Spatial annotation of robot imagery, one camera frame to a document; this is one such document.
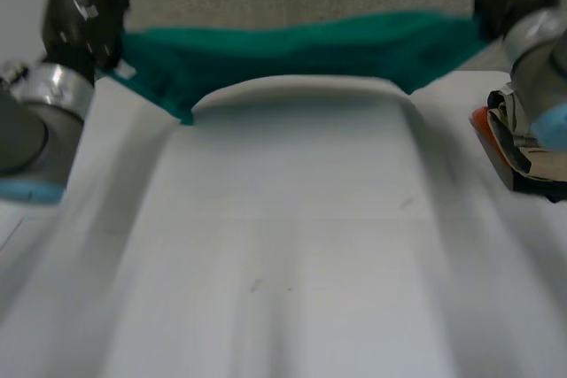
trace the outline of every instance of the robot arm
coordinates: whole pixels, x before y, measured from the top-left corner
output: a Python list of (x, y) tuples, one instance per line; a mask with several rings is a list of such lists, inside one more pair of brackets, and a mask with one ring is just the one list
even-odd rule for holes
[(567, 151), (567, 12), (560, 0), (475, 0), (485, 35), (502, 39), (531, 131)]
[(96, 69), (120, 58), (128, 0), (49, 0), (43, 21), (45, 57), (14, 97), (0, 81), (0, 197), (57, 203), (63, 196)]
[(504, 40), (531, 131), (548, 150), (567, 150), (567, 14), (544, 10), (522, 19)]

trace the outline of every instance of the beige cloth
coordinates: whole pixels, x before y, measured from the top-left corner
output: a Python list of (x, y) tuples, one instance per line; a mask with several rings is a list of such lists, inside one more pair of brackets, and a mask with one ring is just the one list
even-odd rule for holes
[[(490, 112), (493, 113), (502, 124), (508, 127), (508, 120), (503, 116), (500, 110), (492, 109)], [(501, 141), (496, 136), (497, 133), (494, 131), (493, 124), (490, 120), (488, 120), (488, 126), (490, 127), (494, 139), (498, 143), (498, 147), (504, 155), (504, 158), (508, 162), (509, 166), (516, 172), (524, 177), (534, 180), (567, 181), (567, 154), (549, 152), (542, 148), (518, 147), (519, 151), (532, 164), (530, 172), (525, 173), (517, 167), (516, 161), (510, 156), (510, 153), (506, 152), (506, 150), (501, 147)]]

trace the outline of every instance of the crumpled fabric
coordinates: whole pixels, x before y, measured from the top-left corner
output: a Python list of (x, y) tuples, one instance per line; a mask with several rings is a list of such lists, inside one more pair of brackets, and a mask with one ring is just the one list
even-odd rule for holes
[(153, 28), (122, 36), (129, 77), (111, 76), (183, 124), (204, 96), (285, 74), (377, 77), (411, 94), (482, 50), (472, 18), (386, 12), (276, 30)]

